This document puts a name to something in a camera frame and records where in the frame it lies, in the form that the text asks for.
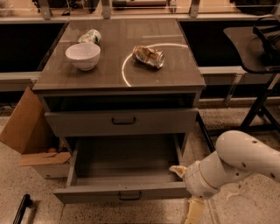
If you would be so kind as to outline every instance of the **white robotic arm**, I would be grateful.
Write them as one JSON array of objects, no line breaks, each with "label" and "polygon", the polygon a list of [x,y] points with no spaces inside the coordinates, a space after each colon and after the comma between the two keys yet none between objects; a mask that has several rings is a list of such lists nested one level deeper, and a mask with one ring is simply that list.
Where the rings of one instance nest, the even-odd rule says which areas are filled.
[{"label": "white robotic arm", "polygon": [[253,172],[280,182],[280,152],[246,133],[230,130],[217,139],[216,152],[187,167],[184,179],[192,196],[210,199],[225,184]]}]

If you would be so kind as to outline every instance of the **closed drawer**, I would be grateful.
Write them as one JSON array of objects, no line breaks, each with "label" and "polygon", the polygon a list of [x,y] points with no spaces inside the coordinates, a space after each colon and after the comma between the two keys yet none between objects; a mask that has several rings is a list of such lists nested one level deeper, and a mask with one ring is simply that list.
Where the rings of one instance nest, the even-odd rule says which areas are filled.
[{"label": "closed drawer", "polygon": [[196,115],[196,108],[45,113],[57,137],[186,133]]},{"label": "closed drawer", "polygon": [[174,135],[100,136],[79,139],[63,203],[190,197],[185,182],[169,171],[182,157]]}]

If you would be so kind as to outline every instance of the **cardboard box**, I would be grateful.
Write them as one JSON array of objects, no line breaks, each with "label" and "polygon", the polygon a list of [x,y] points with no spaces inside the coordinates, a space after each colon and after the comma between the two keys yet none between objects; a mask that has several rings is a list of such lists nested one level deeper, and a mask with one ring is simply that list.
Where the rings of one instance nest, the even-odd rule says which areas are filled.
[{"label": "cardboard box", "polygon": [[19,165],[32,166],[44,178],[67,177],[69,152],[48,153],[59,147],[59,139],[53,134],[45,119],[45,111],[38,97],[28,87],[6,126],[0,141],[22,156]]}]

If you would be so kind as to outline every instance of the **concrete floor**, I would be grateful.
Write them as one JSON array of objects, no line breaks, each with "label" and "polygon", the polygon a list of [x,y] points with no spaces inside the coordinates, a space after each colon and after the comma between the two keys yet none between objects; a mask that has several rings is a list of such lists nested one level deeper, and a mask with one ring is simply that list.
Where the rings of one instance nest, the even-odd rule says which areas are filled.
[{"label": "concrete floor", "polygon": [[[277,106],[271,107],[271,111],[277,119],[280,118]],[[10,117],[4,112],[0,116],[0,132]],[[240,124],[248,108],[206,107],[199,112],[208,128],[218,129]],[[266,122],[260,118],[254,120],[254,123]],[[255,133],[254,136],[280,150],[277,132]],[[198,124],[189,136],[186,152],[189,163],[209,153]],[[53,195],[53,190],[62,188],[65,179],[43,179],[31,167],[18,167],[20,155],[2,143],[0,154],[0,223],[13,222],[26,193],[31,195],[36,209],[28,208],[22,223],[180,223],[183,217],[184,199],[63,205]],[[280,223],[280,184],[256,174],[226,185],[219,194],[206,201],[199,223]]]}]

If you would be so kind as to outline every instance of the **cabinet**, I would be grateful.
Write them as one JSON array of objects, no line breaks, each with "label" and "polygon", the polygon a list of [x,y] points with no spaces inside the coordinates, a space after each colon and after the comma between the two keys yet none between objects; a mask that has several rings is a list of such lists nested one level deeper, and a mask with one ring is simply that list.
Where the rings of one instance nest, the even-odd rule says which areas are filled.
[{"label": "cabinet", "polygon": [[[82,72],[64,52],[93,28],[102,35],[101,59]],[[136,45],[163,51],[164,66],[136,63]],[[204,86],[176,19],[70,22],[33,88],[72,153],[66,188],[54,194],[63,203],[190,196],[169,167],[184,163]]]}]

